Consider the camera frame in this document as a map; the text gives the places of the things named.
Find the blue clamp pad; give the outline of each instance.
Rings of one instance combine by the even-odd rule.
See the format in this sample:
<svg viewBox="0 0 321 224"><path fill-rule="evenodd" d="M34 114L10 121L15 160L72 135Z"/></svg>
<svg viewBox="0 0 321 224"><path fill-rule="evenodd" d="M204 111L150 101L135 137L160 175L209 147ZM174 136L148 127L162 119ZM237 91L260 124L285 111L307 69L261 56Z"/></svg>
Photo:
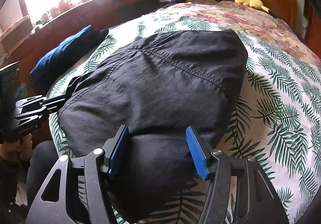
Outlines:
<svg viewBox="0 0 321 224"><path fill-rule="evenodd" d="M186 141L192 154L197 173L203 180L208 179L209 171L207 168L207 162L211 158L211 155L199 137L197 131L195 131L192 126L189 126L186 129Z"/></svg>
<svg viewBox="0 0 321 224"><path fill-rule="evenodd" d="M121 125L115 137L108 139L102 147L105 151L102 172L107 173L109 177L114 177L118 173L128 140L128 127Z"/></svg>

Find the yellow plush toy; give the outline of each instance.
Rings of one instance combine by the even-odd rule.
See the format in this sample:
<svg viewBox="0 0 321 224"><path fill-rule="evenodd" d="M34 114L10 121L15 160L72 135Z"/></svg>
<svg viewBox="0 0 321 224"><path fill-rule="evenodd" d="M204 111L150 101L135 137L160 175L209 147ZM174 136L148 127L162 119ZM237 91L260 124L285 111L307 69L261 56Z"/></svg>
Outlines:
<svg viewBox="0 0 321 224"><path fill-rule="evenodd" d="M262 9L265 12L269 12L269 9L263 5L263 2L261 0L235 0L238 4L243 4L246 6L254 7L256 9Z"/></svg>

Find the wooden dresser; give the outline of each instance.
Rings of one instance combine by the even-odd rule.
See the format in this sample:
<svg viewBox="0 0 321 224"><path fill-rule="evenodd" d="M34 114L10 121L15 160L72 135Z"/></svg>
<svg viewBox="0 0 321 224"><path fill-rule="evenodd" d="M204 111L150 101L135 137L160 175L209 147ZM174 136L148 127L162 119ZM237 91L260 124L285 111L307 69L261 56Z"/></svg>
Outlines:
<svg viewBox="0 0 321 224"><path fill-rule="evenodd" d="M90 0L55 17L30 35L0 67L20 61L18 84L27 85L27 95L33 91L29 73L46 53L57 47L65 38L92 25L105 29L120 25L161 8L159 0Z"/></svg>

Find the blue folded cloth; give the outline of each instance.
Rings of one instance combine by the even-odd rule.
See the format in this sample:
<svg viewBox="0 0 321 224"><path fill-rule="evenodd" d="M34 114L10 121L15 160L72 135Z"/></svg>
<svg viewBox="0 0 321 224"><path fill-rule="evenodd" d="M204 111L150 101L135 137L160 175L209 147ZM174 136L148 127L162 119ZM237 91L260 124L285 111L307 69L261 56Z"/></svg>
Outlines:
<svg viewBox="0 0 321 224"><path fill-rule="evenodd" d="M43 56L30 72L38 92L45 95L59 76L101 44L108 33L108 29L96 30L89 25Z"/></svg>

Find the cabinet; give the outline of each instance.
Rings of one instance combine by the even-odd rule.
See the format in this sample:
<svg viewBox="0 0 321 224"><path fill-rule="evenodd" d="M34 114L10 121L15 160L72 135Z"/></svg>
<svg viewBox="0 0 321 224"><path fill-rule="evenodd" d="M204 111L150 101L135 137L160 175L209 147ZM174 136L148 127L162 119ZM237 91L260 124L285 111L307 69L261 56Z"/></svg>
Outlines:
<svg viewBox="0 0 321 224"><path fill-rule="evenodd" d="M308 47L321 58L321 19L311 7L305 36Z"/></svg>

